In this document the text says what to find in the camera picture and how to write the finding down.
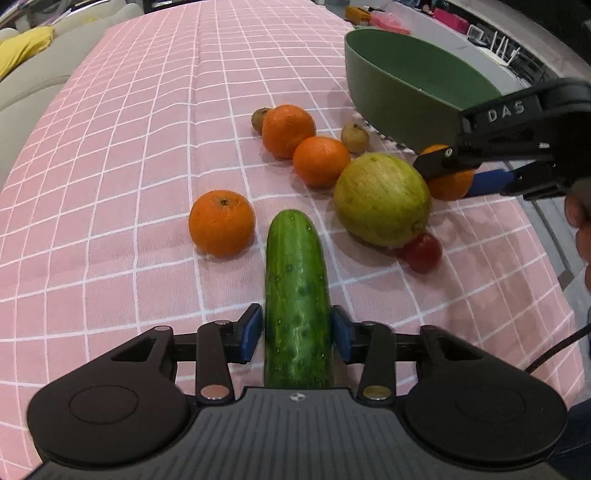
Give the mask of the person right hand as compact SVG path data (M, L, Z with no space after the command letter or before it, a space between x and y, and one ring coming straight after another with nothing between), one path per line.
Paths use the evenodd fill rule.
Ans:
M576 248L581 258L587 263L585 286L591 291L591 223L584 205L573 194L565 198L565 216L569 225L577 230Z

